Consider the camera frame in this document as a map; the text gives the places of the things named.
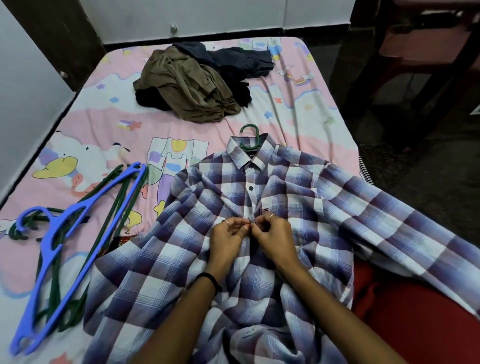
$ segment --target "purple plaid shirt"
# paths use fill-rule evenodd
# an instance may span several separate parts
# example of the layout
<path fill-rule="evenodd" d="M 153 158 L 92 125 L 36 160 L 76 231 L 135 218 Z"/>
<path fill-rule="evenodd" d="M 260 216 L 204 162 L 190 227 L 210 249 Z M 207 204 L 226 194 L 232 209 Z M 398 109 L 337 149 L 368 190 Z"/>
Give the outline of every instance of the purple plaid shirt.
<path fill-rule="evenodd" d="M 225 152 L 178 173 L 152 230 L 97 260 L 84 319 L 95 337 L 84 362 L 128 361 L 205 268 L 213 226 L 266 209 L 288 219 L 301 261 L 347 307 L 355 251 L 423 278 L 479 317 L 479 249 L 319 157 L 263 134 L 251 159 L 240 141 L 254 143 L 231 137 Z M 192 362 L 345 361 L 254 239 L 243 239 L 221 285 Z"/>

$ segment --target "black wristband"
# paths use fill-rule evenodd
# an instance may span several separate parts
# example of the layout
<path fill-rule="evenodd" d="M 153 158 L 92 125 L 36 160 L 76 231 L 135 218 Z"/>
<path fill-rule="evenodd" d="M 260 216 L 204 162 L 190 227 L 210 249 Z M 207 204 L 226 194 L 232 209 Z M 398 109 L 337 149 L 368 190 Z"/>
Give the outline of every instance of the black wristband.
<path fill-rule="evenodd" d="M 199 279 L 200 277 L 205 277 L 205 278 L 208 278 L 213 286 L 215 287 L 215 296 L 219 293 L 219 292 L 222 292 L 222 287 L 220 287 L 220 285 L 217 283 L 216 279 L 210 274 L 210 273 L 200 273 L 197 278 L 195 278 L 195 282 L 197 281 L 197 279 Z"/>

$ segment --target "red cloth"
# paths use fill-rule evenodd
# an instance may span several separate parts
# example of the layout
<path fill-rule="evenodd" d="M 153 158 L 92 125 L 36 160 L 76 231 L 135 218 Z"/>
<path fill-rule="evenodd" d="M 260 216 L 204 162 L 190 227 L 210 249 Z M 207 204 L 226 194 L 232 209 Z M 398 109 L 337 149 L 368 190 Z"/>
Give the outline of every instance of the red cloth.
<path fill-rule="evenodd" d="M 352 311 L 408 363 L 480 363 L 480 322 L 457 303 L 360 260 L 354 274 Z"/>

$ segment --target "brown cloth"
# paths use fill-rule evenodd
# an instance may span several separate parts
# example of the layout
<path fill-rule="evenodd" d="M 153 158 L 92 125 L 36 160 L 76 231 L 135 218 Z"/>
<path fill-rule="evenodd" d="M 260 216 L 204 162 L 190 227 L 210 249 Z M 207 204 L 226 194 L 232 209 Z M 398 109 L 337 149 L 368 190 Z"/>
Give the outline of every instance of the brown cloth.
<path fill-rule="evenodd" d="M 182 119 L 221 121 L 241 110 L 225 81 L 211 67 L 200 65 L 176 47 L 154 50 L 133 83 L 135 91 L 156 87 Z"/>

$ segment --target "bed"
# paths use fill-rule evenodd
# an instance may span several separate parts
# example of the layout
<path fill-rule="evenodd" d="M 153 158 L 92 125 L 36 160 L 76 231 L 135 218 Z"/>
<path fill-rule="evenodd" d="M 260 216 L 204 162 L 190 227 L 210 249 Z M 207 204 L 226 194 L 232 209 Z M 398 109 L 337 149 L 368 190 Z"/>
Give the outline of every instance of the bed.
<path fill-rule="evenodd" d="M 219 123 L 198 124 L 183 121 L 172 112 L 137 105 L 132 82 L 139 78 L 152 51 L 168 45 L 115 50 L 101 60 L 8 198 L 0 211 L 1 363 L 80 363 L 90 341 L 79 324 L 52 334 L 27 357 L 10 356 L 8 346 L 35 280 L 39 254 L 35 238 L 46 230 L 42 226 L 29 232 L 26 241 L 11 240 L 8 229 L 23 210 L 38 205 L 66 208 L 117 165 L 140 161 L 148 166 L 148 181 L 128 215 L 123 235 L 147 232 L 163 210 L 176 172 L 225 150 L 228 138 L 239 135 L 248 123 L 256 124 L 260 133 L 270 133 L 280 144 L 319 155 L 363 176 L 357 146 L 303 41 L 293 37 L 244 38 L 205 45 L 208 50 L 236 46 L 272 53 L 275 68 L 266 78 L 248 80 L 253 101 L 239 115 Z M 242 135 L 252 135 L 250 129 Z M 63 293 L 81 269 L 116 192 L 100 200 L 89 222 L 65 245 L 60 277 Z M 48 282 L 44 287 L 43 297 L 47 297 Z"/>

